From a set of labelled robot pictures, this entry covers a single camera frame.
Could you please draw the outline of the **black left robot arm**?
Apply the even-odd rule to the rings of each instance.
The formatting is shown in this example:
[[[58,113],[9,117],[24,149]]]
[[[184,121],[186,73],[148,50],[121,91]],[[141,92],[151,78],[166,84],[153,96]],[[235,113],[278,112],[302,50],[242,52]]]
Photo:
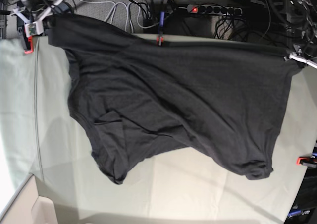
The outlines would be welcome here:
[[[295,32],[301,34],[297,40],[299,53],[303,56],[317,55],[317,0],[289,0],[292,12],[289,22]]]

